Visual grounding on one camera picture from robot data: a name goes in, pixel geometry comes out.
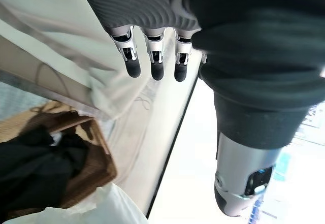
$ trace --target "robotic hand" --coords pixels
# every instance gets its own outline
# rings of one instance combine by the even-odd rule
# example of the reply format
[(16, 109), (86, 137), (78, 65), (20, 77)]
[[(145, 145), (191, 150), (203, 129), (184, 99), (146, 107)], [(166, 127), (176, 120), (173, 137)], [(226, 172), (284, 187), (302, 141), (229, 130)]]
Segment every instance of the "robotic hand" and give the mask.
[[(132, 77), (140, 74), (132, 25), (142, 27), (156, 80), (164, 75), (165, 26), (176, 31), (177, 81), (186, 76), (192, 45), (207, 54), (199, 77), (215, 94), (215, 197), (224, 214), (240, 215), (267, 189), (281, 148), (308, 108), (325, 99), (325, 0), (170, 0), (173, 12), (157, 4), (152, 15), (141, 12), (146, 18), (128, 0), (120, 0), (123, 12), (111, 4), (116, 0), (88, 1)], [(115, 12), (123, 18), (112, 18)], [(179, 28), (187, 23), (197, 31), (197, 22), (197, 33)]]

